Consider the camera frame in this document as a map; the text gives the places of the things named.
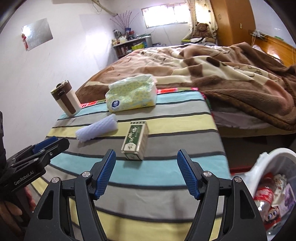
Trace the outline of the left hand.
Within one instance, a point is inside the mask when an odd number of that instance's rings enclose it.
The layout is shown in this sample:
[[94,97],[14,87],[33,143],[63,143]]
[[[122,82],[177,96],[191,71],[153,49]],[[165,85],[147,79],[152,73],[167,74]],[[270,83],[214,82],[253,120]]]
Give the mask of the left hand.
[[[30,211],[34,211],[36,202],[33,199],[32,193],[28,187],[25,187],[24,190]],[[22,211],[17,206],[7,201],[1,201],[1,218],[9,227],[14,230],[19,230],[19,226],[14,218],[21,215]]]

